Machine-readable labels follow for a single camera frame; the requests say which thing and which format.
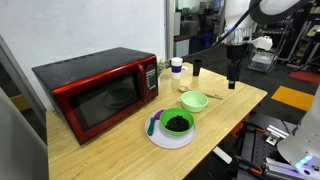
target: red microwave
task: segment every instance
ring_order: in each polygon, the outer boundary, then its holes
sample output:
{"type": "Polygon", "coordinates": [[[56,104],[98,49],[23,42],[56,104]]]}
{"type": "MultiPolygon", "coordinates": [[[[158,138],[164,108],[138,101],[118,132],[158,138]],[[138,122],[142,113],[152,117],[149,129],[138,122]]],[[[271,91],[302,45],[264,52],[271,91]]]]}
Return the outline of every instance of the red microwave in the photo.
{"type": "Polygon", "coordinates": [[[154,54],[115,48],[32,68],[83,144],[158,95],[154,54]]]}

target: equipment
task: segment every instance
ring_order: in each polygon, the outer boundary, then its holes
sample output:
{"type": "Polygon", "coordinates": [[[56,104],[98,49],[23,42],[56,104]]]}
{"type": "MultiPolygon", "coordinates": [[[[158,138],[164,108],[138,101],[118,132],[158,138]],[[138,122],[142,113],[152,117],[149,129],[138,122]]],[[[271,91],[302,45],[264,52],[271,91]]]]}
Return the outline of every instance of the equipment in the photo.
{"type": "MultiPolygon", "coordinates": [[[[258,48],[261,46],[262,49],[270,46],[268,38],[251,41],[253,21],[263,25],[276,23],[307,3],[309,3],[308,0],[226,1],[225,33],[218,37],[218,41],[212,47],[216,47],[221,42],[227,45],[227,58],[231,59],[227,73],[229,89],[234,89],[235,81],[239,79],[241,59],[246,55],[247,44],[252,42],[258,48]]],[[[311,109],[292,133],[277,144],[278,151],[283,158],[306,179],[320,179],[319,109],[320,86],[311,109]]]]}

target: small green bowl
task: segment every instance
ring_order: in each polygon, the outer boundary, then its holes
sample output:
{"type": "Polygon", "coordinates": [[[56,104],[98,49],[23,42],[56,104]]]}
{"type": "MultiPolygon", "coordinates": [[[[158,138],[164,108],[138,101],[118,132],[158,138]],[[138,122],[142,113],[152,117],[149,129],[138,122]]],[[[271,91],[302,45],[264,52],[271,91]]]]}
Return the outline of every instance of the small green bowl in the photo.
{"type": "Polygon", "coordinates": [[[170,134],[172,136],[182,136],[182,135],[186,134],[187,132],[189,132],[190,129],[194,126],[194,119],[193,119],[193,116],[188,111],[186,111],[182,108],[169,108],[161,113],[160,124],[161,124],[161,127],[168,134],[170,134]],[[171,131],[171,130],[167,129],[166,125],[167,125],[168,121],[171,118],[174,118],[176,116],[182,116],[184,119],[186,119],[189,122],[189,129],[187,129],[185,131],[181,131],[181,132],[171,131]]]}

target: white plate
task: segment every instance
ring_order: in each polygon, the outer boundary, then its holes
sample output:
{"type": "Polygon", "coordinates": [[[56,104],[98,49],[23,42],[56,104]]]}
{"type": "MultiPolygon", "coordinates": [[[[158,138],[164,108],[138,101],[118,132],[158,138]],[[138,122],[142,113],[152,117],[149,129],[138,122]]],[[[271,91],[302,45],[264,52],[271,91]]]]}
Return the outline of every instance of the white plate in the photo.
{"type": "Polygon", "coordinates": [[[172,136],[166,133],[160,124],[160,120],[156,120],[154,123],[154,130],[152,136],[148,135],[148,128],[150,125],[150,119],[153,117],[158,111],[152,113],[148,119],[146,120],[145,124],[145,132],[147,137],[152,141],[154,144],[166,148],[166,149],[177,149],[186,146],[189,144],[194,136],[196,135],[196,124],[190,129],[190,131],[182,136],[172,136]]]}

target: wooden countertop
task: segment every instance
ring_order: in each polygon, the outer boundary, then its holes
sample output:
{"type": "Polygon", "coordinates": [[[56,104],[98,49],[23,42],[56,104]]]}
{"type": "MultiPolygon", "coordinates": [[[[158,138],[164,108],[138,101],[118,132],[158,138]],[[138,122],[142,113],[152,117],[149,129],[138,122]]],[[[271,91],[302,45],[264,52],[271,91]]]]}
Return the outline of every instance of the wooden countertop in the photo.
{"type": "Polygon", "coordinates": [[[159,96],[89,143],[80,146],[68,124],[47,112],[50,179],[182,179],[247,115],[266,92],[237,82],[229,90],[226,77],[201,69],[192,76],[184,63],[180,80],[170,69],[160,76],[159,96]],[[181,107],[180,85],[219,94],[203,112],[192,113],[197,133],[187,146],[168,150],[153,144],[145,133],[146,119],[161,108],[181,107]]]}

